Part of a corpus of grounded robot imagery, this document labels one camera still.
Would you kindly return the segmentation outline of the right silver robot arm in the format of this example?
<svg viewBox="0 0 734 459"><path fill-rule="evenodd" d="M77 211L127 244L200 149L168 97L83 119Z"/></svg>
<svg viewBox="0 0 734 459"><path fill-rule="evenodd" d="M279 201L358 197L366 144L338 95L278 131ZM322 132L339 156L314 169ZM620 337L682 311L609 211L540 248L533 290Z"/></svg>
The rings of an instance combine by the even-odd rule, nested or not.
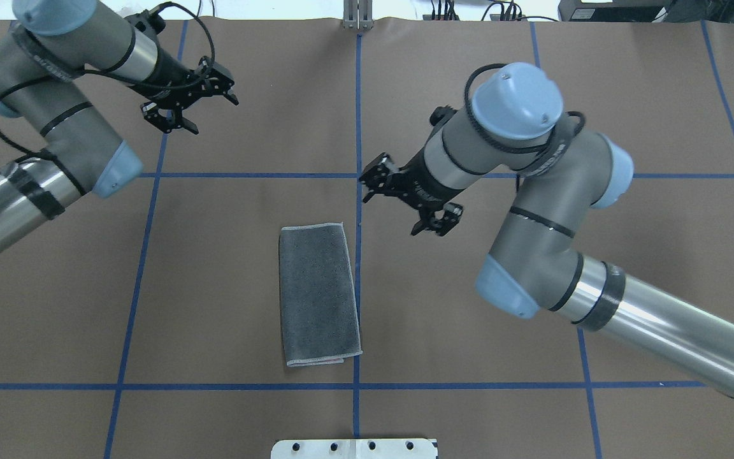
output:
<svg viewBox="0 0 734 459"><path fill-rule="evenodd" d="M566 110L545 71L527 62L481 66L467 78L461 108L436 108L430 124L405 165L382 153L364 166L364 201L404 201L417 212L412 235L444 236L463 215L457 195L504 166L521 183L482 262L481 297L523 319L559 314L734 399L734 323L575 247L589 213L628 191L635 166L586 127L583 113Z"/></svg>

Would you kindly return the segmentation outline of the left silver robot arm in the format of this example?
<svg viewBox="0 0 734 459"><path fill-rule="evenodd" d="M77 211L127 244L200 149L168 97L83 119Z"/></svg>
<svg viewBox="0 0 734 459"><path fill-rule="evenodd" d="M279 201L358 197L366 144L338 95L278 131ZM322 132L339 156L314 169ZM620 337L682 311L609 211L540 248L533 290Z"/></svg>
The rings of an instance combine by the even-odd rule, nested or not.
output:
<svg viewBox="0 0 734 459"><path fill-rule="evenodd" d="M210 55L189 69L161 46L163 2L128 17L100 1L15 1L0 41L0 139L20 157L0 168L0 253L79 198L107 198L143 171L130 145L76 86L110 78L145 99L162 133L198 134L184 110L204 97L238 105L230 71Z"/></svg>

